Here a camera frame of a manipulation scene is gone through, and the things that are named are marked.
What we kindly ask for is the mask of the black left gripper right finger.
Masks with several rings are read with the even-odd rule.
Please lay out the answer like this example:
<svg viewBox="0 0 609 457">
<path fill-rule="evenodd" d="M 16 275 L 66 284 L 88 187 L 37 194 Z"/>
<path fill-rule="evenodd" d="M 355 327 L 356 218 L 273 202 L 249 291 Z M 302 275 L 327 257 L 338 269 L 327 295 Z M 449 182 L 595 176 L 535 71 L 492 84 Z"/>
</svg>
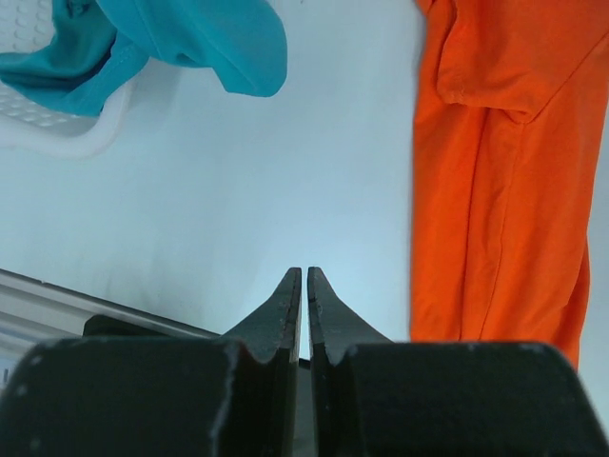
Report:
<svg viewBox="0 0 609 457">
<path fill-rule="evenodd" d="M 394 343 L 307 273 L 322 456 L 604 456 L 570 363 L 541 343 Z"/>
</svg>

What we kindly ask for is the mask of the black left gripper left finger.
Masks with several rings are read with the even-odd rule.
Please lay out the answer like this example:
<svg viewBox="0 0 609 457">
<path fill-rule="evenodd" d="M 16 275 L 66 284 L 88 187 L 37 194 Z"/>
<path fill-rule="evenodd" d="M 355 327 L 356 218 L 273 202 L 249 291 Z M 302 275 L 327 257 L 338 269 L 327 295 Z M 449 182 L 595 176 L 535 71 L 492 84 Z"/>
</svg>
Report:
<svg viewBox="0 0 609 457">
<path fill-rule="evenodd" d="M 1 397 L 5 456 L 287 456 L 302 272 L 213 338 L 85 336 L 36 345 Z"/>
</svg>

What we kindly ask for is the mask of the orange t-shirt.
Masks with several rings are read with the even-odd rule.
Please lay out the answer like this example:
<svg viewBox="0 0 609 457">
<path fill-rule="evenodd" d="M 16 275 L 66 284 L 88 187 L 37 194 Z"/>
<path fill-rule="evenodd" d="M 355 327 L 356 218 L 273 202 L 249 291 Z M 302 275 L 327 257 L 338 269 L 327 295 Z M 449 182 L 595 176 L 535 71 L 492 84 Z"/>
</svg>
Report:
<svg viewBox="0 0 609 457">
<path fill-rule="evenodd" d="M 410 337 L 572 363 L 608 104 L 604 1 L 421 1 Z"/>
</svg>

